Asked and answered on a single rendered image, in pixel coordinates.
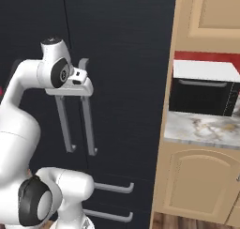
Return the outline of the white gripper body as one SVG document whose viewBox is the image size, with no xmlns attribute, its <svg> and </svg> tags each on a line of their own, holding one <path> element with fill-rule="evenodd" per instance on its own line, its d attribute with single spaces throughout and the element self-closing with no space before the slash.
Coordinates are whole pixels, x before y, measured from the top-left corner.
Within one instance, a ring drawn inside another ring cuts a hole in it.
<svg viewBox="0 0 240 229">
<path fill-rule="evenodd" d="M 51 96 L 84 96 L 90 97 L 94 92 L 94 87 L 89 78 L 83 84 L 64 84 L 60 88 L 46 89 L 46 93 Z"/>
</svg>

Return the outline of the black fridge drawer front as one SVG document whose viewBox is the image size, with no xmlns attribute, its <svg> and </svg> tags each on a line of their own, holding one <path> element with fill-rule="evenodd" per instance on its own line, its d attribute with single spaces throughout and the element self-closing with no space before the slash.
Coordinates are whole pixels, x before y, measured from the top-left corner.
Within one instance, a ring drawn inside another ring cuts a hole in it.
<svg viewBox="0 0 240 229">
<path fill-rule="evenodd" d="M 119 206 L 133 210 L 151 210 L 154 190 L 153 174 L 140 171 L 138 174 L 118 175 L 90 170 L 87 171 L 87 174 L 92 176 L 95 182 L 101 184 L 108 184 L 123 188 L 128 188 L 131 183 L 134 184 L 133 190 L 130 193 L 96 189 L 90 198 L 91 202 Z"/>
<path fill-rule="evenodd" d="M 96 229 L 149 229 L 150 213 L 122 208 L 119 206 L 108 206 L 99 203 L 83 202 L 84 209 L 109 213 L 117 216 L 126 217 L 130 212 L 133 213 L 133 219 L 130 222 L 112 221 L 91 216 Z"/>
</svg>

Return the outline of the white and black microwave oven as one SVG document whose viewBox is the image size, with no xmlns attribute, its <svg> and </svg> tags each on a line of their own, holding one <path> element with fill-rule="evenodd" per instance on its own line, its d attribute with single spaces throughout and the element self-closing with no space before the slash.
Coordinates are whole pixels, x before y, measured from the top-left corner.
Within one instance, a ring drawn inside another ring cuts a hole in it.
<svg viewBox="0 0 240 229">
<path fill-rule="evenodd" d="M 227 83 L 226 87 L 183 85 L 178 79 Z M 231 116 L 240 91 L 240 73 L 230 62 L 173 60 L 169 110 Z"/>
</svg>

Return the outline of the beige wall cupboard door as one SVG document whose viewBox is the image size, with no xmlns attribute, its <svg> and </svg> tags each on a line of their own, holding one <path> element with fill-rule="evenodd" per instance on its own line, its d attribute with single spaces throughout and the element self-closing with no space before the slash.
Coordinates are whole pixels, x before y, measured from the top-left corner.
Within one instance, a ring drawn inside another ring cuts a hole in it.
<svg viewBox="0 0 240 229">
<path fill-rule="evenodd" d="M 177 0 L 177 51 L 240 53 L 240 0 Z"/>
</svg>

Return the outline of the black fridge door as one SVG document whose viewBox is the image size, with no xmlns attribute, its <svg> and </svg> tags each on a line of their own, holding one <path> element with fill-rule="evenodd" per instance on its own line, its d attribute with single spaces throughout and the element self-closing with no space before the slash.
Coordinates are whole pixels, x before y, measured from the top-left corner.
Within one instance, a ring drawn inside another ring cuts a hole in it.
<svg viewBox="0 0 240 229">
<path fill-rule="evenodd" d="M 40 59 L 40 42 L 59 37 L 67 45 L 69 38 L 64 0 L 0 0 L 0 86 L 8 81 L 12 64 L 17 59 Z M 43 89 L 24 92 L 21 108 L 41 126 L 41 138 L 31 159 L 30 168 L 58 167 L 82 171 L 87 167 L 82 133 L 81 100 L 65 99 L 71 140 L 76 150 L 65 148 L 55 98 Z"/>
<path fill-rule="evenodd" d="M 153 180 L 175 0 L 65 0 L 74 61 L 86 57 L 98 173 Z"/>
</svg>

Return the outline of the beige base cupboard door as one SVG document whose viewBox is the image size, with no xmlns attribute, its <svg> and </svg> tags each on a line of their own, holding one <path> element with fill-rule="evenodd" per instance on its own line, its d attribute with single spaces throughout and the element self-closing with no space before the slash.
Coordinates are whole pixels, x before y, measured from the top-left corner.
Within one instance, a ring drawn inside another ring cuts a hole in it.
<svg viewBox="0 0 240 229">
<path fill-rule="evenodd" d="M 227 224 L 233 227 L 240 227 L 240 193 L 232 208 Z"/>
<path fill-rule="evenodd" d="M 240 150 L 162 142 L 153 210 L 225 223 L 240 193 Z"/>
</svg>

